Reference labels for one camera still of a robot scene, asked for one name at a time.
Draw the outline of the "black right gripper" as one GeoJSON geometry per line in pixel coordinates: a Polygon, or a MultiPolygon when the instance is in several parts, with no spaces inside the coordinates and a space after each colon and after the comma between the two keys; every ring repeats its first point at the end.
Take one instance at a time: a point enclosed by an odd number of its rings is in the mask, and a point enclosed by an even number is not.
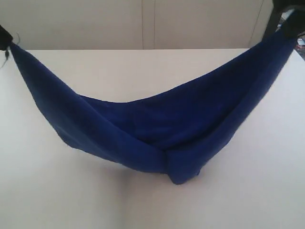
{"type": "Polygon", "coordinates": [[[299,38],[305,35],[305,0],[274,0],[273,6],[279,13],[293,10],[281,26],[286,37],[299,38]]]}

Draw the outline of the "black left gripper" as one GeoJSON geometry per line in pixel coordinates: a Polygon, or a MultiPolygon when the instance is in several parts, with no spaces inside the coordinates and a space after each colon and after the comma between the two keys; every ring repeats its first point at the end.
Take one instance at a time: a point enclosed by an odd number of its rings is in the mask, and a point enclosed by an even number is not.
{"type": "Polygon", "coordinates": [[[0,50],[5,51],[13,41],[12,35],[0,26],[0,50]]]}

